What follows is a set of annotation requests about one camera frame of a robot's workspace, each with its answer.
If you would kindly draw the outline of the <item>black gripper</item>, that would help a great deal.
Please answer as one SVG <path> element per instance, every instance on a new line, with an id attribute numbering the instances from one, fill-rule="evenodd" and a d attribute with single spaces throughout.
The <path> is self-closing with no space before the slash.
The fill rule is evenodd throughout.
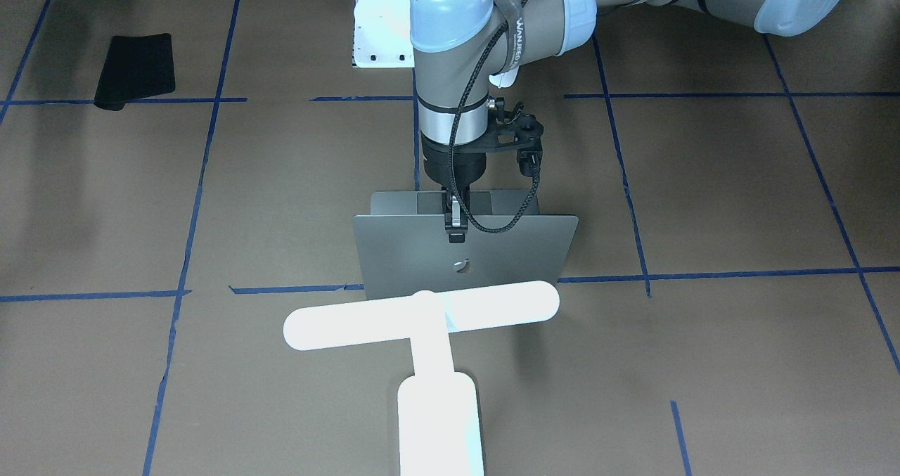
<path id="1" fill-rule="evenodd" d="M 442 188 L 444 229 L 450 232 L 450 243 L 464 243 L 467 219 L 459 197 L 453 194 L 453 186 L 460 193 L 470 190 L 470 185 L 482 178 L 487 168 L 487 149 L 482 146 L 450 145 L 438 143 L 422 136 L 420 139 L 424 157 L 424 170 L 430 180 Z"/>

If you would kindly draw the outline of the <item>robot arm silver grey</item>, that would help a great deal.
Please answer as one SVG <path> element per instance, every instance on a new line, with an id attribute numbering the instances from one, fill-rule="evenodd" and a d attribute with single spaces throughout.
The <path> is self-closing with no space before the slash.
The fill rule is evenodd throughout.
<path id="1" fill-rule="evenodd" d="M 425 173 L 442 188 L 444 229 L 463 243 L 473 227 L 505 233 L 536 197 L 542 148 L 517 105 L 491 103 L 489 79 L 514 77 L 528 63 L 563 54 L 591 38 L 602 12 L 647 3 L 675 5 L 748 25 L 762 34 L 793 37 L 810 30 L 841 0 L 409 0 L 419 132 Z M 505 226 L 490 229 L 470 210 L 470 185 L 512 132 L 521 174 L 530 191 Z"/>

